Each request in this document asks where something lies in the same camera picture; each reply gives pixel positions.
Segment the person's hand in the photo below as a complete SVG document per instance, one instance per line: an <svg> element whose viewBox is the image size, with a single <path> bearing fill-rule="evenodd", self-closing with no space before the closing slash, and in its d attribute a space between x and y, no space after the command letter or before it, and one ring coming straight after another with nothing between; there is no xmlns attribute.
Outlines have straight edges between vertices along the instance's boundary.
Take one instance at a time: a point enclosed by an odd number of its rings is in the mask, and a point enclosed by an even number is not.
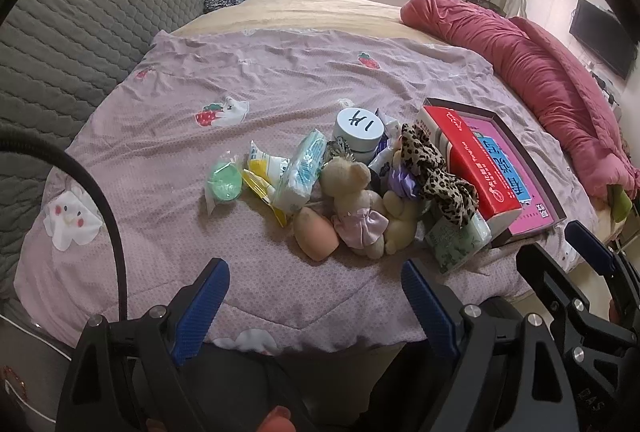
<svg viewBox="0 0 640 432"><path fill-rule="evenodd" d="M166 432L166 428L160 421L148 419L146 427L150 432ZM277 406L265 416L256 432L295 432L295 426L291 421L291 412L288 408Z"/></svg>

